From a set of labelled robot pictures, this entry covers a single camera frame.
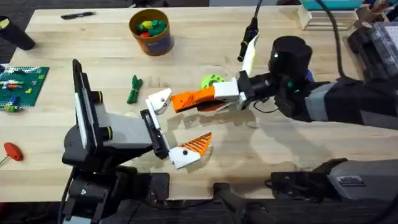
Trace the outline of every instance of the green object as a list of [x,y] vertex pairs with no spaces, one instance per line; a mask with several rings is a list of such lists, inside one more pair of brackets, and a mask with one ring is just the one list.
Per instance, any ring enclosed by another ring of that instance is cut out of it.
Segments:
[[[11,90],[3,90],[1,88],[2,85],[0,85],[0,106],[3,107],[6,105],[13,95],[19,98],[18,106],[34,106],[48,71],[48,67],[6,68],[4,72],[0,73],[0,82],[18,80],[20,82],[24,82],[24,84],[22,85],[22,88],[15,88]],[[26,93],[25,91],[28,89],[32,89],[32,91],[30,93]]]
[[219,75],[207,75],[201,81],[201,88],[212,86],[215,82],[225,82],[225,79]]
[[137,25],[137,30],[139,32],[147,32],[148,30],[153,28],[152,21],[144,21]]
[[132,77],[131,80],[131,91],[129,98],[127,99],[127,104],[137,103],[139,89],[142,86],[142,79],[138,79],[136,75]]
[[4,110],[5,112],[13,113],[22,111],[22,108],[15,105],[6,105],[2,107],[2,110]]
[[152,29],[148,30],[148,33],[151,37],[157,36],[161,34],[166,29],[166,22],[165,21],[152,21]]
[[294,84],[293,84],[292,81],[289,81],[289,82],[287,83],[287,88],[292,88],[293,86],[294,86]]

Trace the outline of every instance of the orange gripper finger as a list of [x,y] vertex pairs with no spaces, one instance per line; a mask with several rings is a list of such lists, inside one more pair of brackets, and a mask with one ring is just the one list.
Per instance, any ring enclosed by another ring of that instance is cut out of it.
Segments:
[[203,156],[207,148],[210,145],[211,133],[204,134],[199,138],[182,144],[180,147],[185,147],[191,151],[198,152],[200,156]]
[[215,89],[213,86],[198,91],[187,91],[172,96],[172,103],[176,113],[189,109],[198,103],[214,100]]

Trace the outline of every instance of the green toy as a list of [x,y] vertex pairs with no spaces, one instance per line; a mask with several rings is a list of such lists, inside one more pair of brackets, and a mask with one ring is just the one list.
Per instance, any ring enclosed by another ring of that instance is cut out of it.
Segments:
[[137,25],[137,30],[139,32],[147,32],[149,29],[152,28],[152,21],[144,21]]
[[225,79],[219,75],[207,75],[201,81],[201,88],[207,88],[216,82],[225,82]]
[[129,98],[127,99],[127,104],[137,103],[139,89],[142,86],[142,79],[138,79],[136,75],[132,77],[131,80],[131,91]]
[[157,36],[161,34],[166,29],[166,22],[165,21],[152,21],[153,28],[148,30],[148,33],[151,37]]
[[151,37],[161,34],[166,29],[165,21],[144,21],[137,25],[139,33],[148,32]]

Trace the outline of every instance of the yellow object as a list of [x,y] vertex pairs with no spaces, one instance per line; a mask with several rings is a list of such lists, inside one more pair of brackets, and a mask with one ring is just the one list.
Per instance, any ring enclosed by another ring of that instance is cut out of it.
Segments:
[[5,20],[0,21],[0,28],[2,28],[2,29],[6,28],[9,23],[10,23],[9,19],[5,19]]
[[152,28],[154,28],[153,26],[152,26],[152,21],[144,21],[144,22],[142,22],[141,23],[146,29],[152,29]]

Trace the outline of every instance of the cup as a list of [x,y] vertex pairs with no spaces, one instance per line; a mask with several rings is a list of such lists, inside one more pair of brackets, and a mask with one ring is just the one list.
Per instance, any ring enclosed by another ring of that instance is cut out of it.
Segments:
[[[141,24],[141,22],[153,20],[165,21],[166,28],[164,31],[154,37],[140,37],[137,26]],[[163,55],[172,48],[169,19],[162,11],[157,9],[145,9],[139,11],[131,17],[129,27],[140,48],[148,55]]]
[[6,16],[0,16],[0,37],[22,50],[30,50],[35,42]]

